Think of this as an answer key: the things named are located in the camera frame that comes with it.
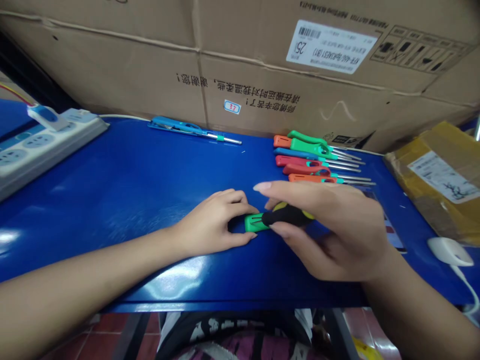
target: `red screwdriver handle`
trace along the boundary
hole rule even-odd
[[[284,166],[287,166],[287,164],[296,164],[296,165],[303,165],[303,166],[308,166],[309,164],[312,166],[322,165],[320,161],[312,161],[312,160],[304,159],[301,157],[284,156],[284,155],[275,156],[275,162],[278,167],[284,167]]]
[[[330,177],[332,172],[326,166],[321,166],[320,163],[317,166],[306,166],[289,163],[283,168],[283,173],[285,175],[289,174],[305,174],[305,175],[315,175],[322,177]]]

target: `white cable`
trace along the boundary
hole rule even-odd
[[[131,116],[131,115],[107,114],[107,115],[98,115],[98,116],[101,118],[123,118],[123,119],[136,119],[136,120],[142,120],[142,121],[148,121],[148,122],[151,121],[144,117]]]
[[[368,151],[368,150],[362,150],[362,149],[357,149],[354,147],[341,147],[341,146],[335,146],[334,149],[341,149],[342,151],[348,150],[348,151],[358,151],[360,153],[365,153],[365,154],[372,154],[372,155],[377,155],[377,156],[385,156],[384,154],[380,154],[378,152],[373,152],[373,151]]]
[[[465,277],[464,273],[462,272],[462,270],[459,269],[458,266],[456,265],[450,265],[451,269],[453,270],[453,272],[465,283],[466,287],[470,290],[472,296],[473,296],[473,301],[474,301],[474,304],[473,304],[473,307],[468,310],[468,311],[464,311],[463,314],[472,322],[475,324],[475,326],[478,328],[479,327],[479,323],[474,319],[472,318],[472,314],[475,314],[479,309],[480,309],[480,301],[479,301],[479,297],[477,295],[477,293],[475,292],[474,288],[470,285],[470,283],[468,282],[467,278]]]

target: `blue screwdriver handle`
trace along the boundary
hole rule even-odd
[[[283,147],[277,147],[275,150],[273,150],[273,153],[275,155],[292,156],[292,157],[296,157],[296,158],[303,158],[303,159],[309,159],[309,160],[317,160],[317,161],[324,161],[325,160],[325,159],[320,160],[317,155],[312,154],[310,152],[290,150],[290,149],[286,149],[286,148],[283,148]]]
[[[155,128],[159,130],[167,130],[174,133],[188,134],[194,136],[199,136],[207,133],[205,130],[202,130],[202,128],[198,125],[189,122],[173,120],[165,116],[155,116],[151,121],[153,122],[153,124],[158,125],[155,126]]]

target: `floor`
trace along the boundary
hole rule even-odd
[[[349,307],[343,312],[350,333],[365,345],[375,348],[383,360],[402,360],[399,350],[380,327],[372,309]]]
[[[103,314],[100,322],[59,346],[41,360],[108,360],[125,327],[128,313]],[[377,349],[384,360],[402,360],[368,308],[347,308],[344,317],[352,336]],[[159,313],[150,314],[137,360],[154,360],[160,341]]]
[[[107,360],[113,355],[128,313],[103,314],[100,322],[59,346],[41,360]],[[137,360],[154,360],[160,341],[159,313],[152,312]]]

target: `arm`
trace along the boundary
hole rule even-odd
[[[271,209],[286,201],[330,233],[318,241],[286,222],[271,228],[317,279],[362,283],[385,333],[409,359],[480,359],[480,330],[424,282],[393,248],[380,204],[335,183],[260,183]]]
[[[363,283],[382,329],[408,359],[479,359],[480,330],[397,252]]]
[[[232,234],[227,223],[251,213],[243,191],[219,191],[172,227],[0,284],[0,359],[36,358],[158,269],[248,243],[256,234]]]

